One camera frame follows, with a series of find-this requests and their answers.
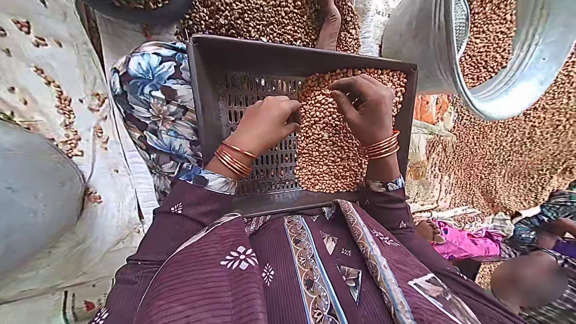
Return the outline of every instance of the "metal sieve tray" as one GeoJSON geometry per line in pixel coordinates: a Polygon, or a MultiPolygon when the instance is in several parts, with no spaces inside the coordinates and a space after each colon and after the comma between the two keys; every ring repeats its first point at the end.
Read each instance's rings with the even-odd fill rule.
{"type": "MultiPolygon", "coordinates": [[[[416,65],[340,52],[195,35],[188,43],[194,104],[204,163],[233,132],[248,106],[266,96],[294,99],[306,76],[342,68],[392,69],[406,74],[404,101],[396,115],[400,130],[398,159],[406,175],[414,113],[416,65]]],[[[246,217],[329,206],[333,199],[357,201],[356,193],[302,190],[294,176],[298,140],[291,134],[255,160],[250,177],[240,182],[233,208],[246,217]]]]}

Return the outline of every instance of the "blue floral fabric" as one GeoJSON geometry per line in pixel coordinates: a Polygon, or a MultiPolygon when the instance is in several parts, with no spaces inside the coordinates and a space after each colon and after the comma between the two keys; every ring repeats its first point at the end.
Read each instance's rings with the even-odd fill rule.
{"type": "Polygon", "coordinates": [[[191,163],[182,163],[176,177],[196,186],[222,194],[233,195],[236,193],[236,188],[238,187],[238,181],[215,174],[191,163]]]}
{"type": "MultiPolygon", "coordinates": [[[[154,179],[159,203],[168,196],[171,178],[180,165],[187,165],[180,170],[207,172],[191,167],[202,166],[202,153],[184,43],[145,43],[114,64],[109,85],[112,100],[154,179]]],[[[236,188],[230,183],[233,180],[219,177],[204,176],[206,182],[198,178],[195,184],[215,191],[221,188],[224,193],[236,188]]]]}
{"type": "Polygon", "coordinates": [[[378,192],[386,192],[392,191],[400,188],[404,188],[406,186],[406,182],[404,181],[404,177],[400,175],[398,178],[394,179],[390,182],[383,182],[383,181],[374,181],[368,178],[364,179],[364,185],[366,188],[372,191],[378,192]]]}
{"type": "Polygon", "coordinates": [[[530,251],[536,248],[537,230],[542,224],[559,218],[576,218],[576,191],[574,187],[567,190],[555,190],[548,199],[540,205],[540,212],[534,216],[526,217],[514,225],[514,234],[507,242],[521,251],[530,251]]]}

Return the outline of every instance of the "striped maroon fabric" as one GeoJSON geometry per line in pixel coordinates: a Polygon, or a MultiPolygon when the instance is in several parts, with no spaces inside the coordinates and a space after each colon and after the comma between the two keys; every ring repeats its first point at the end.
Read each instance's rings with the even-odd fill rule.
{"type": "MultiPolygon", "coordinates": [[[[460,277],[456,268],[415,235],[403,189],[366,191],[362,195],[361,205],[366,211],[360,207],[356,210],[365,223],[406,248],[400,247],[397,255],[387,254],[386,258],[398,263],[395,266],[405,270],[407,278],[411,273],[433,272],[467,303],[481,323],[524,323],[472,281],[460,277]]],[[[176,180],[171,194],[156,210],[137,253],[116,274],[106,303],[109,315],[105,323],[308,323],[302,278],[295,270],[283,217],[267,221],[250,236],[242,218],[235,218],[168,259],[182,243],[226,214],[231,199],[176,180]],[[175,208],[179,204],[181,213],[175,208]],[[258,264],[245,269],[223,265],[225,257],[240,247],[252,248],[258,264]],[[263,279],[264,269],[273,274],[267,281],[263,279]]],[[[335,214],[330,220],[306,216],[305,222],[348,323],[393,323],[342,215],[335,214]],[[337,238],[332,254],[324,245],[323,235],[337,238]],[[342,280],[340,265],[363,273],[358,304],[342,280]]],[[[406,288],[406,293],[414,291],[406,288]]],[[[438,314],[430,303],[420,306],[418,314],[438,314]]],[[[418,315],[417,320],[419,324],[449,322],[441,318],[418,315]]]]}

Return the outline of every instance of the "maroon kurta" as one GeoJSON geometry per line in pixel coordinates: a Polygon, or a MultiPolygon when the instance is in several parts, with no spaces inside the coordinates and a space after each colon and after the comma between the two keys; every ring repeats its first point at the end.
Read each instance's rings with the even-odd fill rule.
{"type": "Polygon", "coordinates": [[[245,220],[222,217],[232,195],[175,180],[95,320],[524,323],[416,236],[403,188],[361,197],[245,220]]]}

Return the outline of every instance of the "copper bangle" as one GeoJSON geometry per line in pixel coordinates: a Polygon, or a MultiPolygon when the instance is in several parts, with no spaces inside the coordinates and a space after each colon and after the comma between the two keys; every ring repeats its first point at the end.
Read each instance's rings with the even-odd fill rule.
{"type": "Polygon", "coordinates": [[[389,155],[391,155],[391,154],[393,154],[393,153],[398,152],[399,149],[400,149],[400,145],[398,145],[398,146],[397,146],[393,151],[391,151],[391,152],[388,152],[388,153],[386,153],[386,154],[379,155],[379,156],[369,156],[368,159],[369,159],[369,160],[374,160],[374,159],[379,159],[379,158],[381,158],[381,157],[386,157],[386,156],[389,156],[389,155]]]}
{"type": "Polygon", "coordinates": [[[226,152],[224,149],[222,149],[221,146],[218,147],[218,149],[216,150],[217,153],[219,153],[222,157],[224,157],[228,162],[232,163],[236,169],[242,171],[242,175],[249,175],[250,172],[252,172],[252,168],[248,167],[246,165],[244,165],[242,162],[236,160],[234,157],[232,157],[230,155],[230,153],[226,152]]]}
{"type": "Polygon", "coordinates": [[[378,146],[380,146],[380,145],[382,145],[382,144],[390,143],[390,142],[392,142],[395,138],[398,137],[398,134],[400,134],[400,131],[399,131],[399,130],[393,130],[393,131],[392,131],[392,135],[391,135],[390,137],[384,138],[382,141],[380,141],[380,142],[378,142],[378,143],[374,143],[374,144],[372,144],[372,145],[368,145],[368,146],[364,147],[364,149],[366,149],[366,150],[371,150],[371,149],[374,149],[374,148],[376,148],[376,147],[378,147],[378,146]]]}
{"type": "Polygon", "coordinates": [[[374,148],[371,150],[366,150],[366,154],[368,155],[372,155],[374,153],[380,153],[380,152],[386,152],[394,147],[396,147],[396,145],[398,145],[398,141],[392,141],[386,145],[383,146],[379,146],[378,148],[374,148]]]}
{"type": "Polygon", "coordinates": [[[250,153],[250,152],[248,152],[248,151],[245,151],[245,150],[241,150],[240,148],[237,148],[237,147],[234,146],[234,145],[228,144],[228,143],[226,143],[226,142],[224,142],[224,141],[222,141],[222,144],[224,144],[224,145],[228,146],[229,148],[231,148],[231,149],[233,149],[233,150],[236,150],[236,151],[238,151],[238,152],[240,152],[240,153],[242,153],[242,154],[245,154],[245,155],[247,155],[247,156],[249,156],[249,157],[251,157],[251,158],[253,158],[253,159],[258,159],[258,157],[255,156],[254,154],[252,154],[252,153],[250,153]]]}
{"type": "Polygon", "coordinates": [[[228,152],[223,150],[221,146],[218,147],[215,155],[226,167],[244,178],[247,178],[252,172],[252,168],[247,167],[242,162],[233,158],[228,152]]]}

